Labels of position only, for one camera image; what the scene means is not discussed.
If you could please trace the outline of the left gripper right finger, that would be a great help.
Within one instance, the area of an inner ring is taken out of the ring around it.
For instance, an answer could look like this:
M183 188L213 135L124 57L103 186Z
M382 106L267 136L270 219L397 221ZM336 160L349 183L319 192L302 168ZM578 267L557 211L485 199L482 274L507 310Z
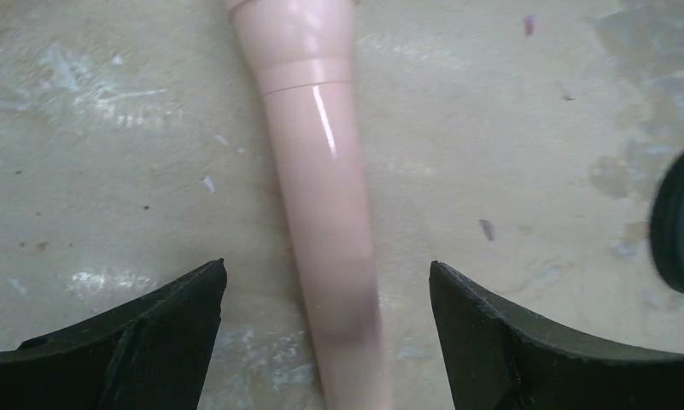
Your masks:
M439 261L429 283L459 410L684 409L684 354L561 325Z

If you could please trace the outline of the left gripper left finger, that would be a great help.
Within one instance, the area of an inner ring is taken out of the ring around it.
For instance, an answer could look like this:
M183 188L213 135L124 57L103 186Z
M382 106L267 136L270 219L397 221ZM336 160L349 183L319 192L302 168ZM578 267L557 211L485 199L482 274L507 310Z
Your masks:
M227 285L210 261L147 295L0 351L0 409L194 409Z

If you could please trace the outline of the black round-base stand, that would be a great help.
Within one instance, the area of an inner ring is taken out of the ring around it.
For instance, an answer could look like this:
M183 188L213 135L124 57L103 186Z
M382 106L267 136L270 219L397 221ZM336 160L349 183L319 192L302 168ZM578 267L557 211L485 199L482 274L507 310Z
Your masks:
M684 294L684 150L665 173L655 195L649 246L660 277Z

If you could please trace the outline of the pink microphone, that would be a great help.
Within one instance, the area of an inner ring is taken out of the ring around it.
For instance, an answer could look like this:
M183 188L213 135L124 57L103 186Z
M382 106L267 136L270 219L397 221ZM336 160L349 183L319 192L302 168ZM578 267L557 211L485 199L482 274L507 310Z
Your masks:
M329 409L390 409L354 105L355 2L230 1L262 97Z

